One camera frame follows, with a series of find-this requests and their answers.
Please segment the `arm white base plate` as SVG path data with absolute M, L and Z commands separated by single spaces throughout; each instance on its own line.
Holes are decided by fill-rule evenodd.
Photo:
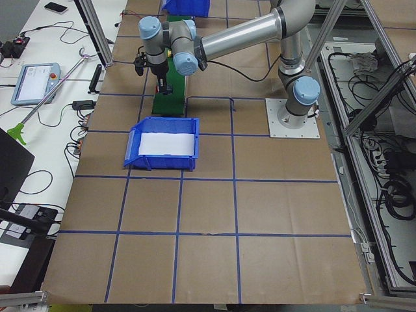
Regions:
M 317 119 L 310 107 L 305 116 L 295 116 L 286 108 L 286 99 L 266 98 L 266 113 L 271 138 L 319 139 Z

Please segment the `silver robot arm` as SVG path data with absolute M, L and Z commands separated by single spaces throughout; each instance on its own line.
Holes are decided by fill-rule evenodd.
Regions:
M 133 62 L 138 75 L 149 68 L 157 78 L 152 113 L 183 116 L 185 80 L 205 70 L 215 59 L 269 40 L 281 43 L 279 74 L 294 76 L 306 67 L 300 43 L 300 31 L 310 22 L 314 1 L 271 1 L 270 12 L 207 36 L 197 33 L 193 19 L 160 21 L 146 16 L 138 23 L 143 45 Z

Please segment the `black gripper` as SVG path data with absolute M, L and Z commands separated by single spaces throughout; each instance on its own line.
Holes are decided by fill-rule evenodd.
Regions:
M 157 93 L 158 94 L 165 94 L 170 95 L 173 93 L 173 86 L 167 82 L 167 73 L 168 73 L 168 62 L 164 61 L 160 64 L 153 65 L 151 68 L 151 72 L 156 75 L 158 85 L 157 85 Z

